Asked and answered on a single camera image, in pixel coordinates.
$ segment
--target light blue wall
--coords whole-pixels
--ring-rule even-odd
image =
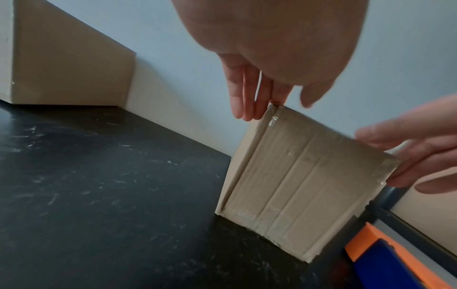
[[[218,58],[187,34],[169,0],[51,2],[138,53],[142,70],[128,110],[233,153],[246,123],[231,116]],[[294,90],[287,106],[352,135],[360,126],[457,92],[456,15],[453,0],[372,0],[356,53],[334,88],[306,111]],[[161,78],[161,95],[144,70]],[[175,120],[177,114],[185,117]]]

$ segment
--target speckled surface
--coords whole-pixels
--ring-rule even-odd
[[[300,288],[214,214],[229,157],[119,108],[0,103],[0,288]]]

